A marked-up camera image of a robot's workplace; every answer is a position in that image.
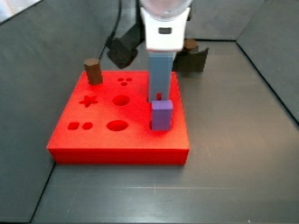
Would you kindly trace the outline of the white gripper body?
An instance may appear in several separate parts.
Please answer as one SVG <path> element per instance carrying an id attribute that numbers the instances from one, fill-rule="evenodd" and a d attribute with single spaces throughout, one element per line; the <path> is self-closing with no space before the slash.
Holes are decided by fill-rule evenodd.
<path id="1" fill-rule="evenodd" d="M 150 52 L 179 52 L 193 0 L 139 0 Z"/>

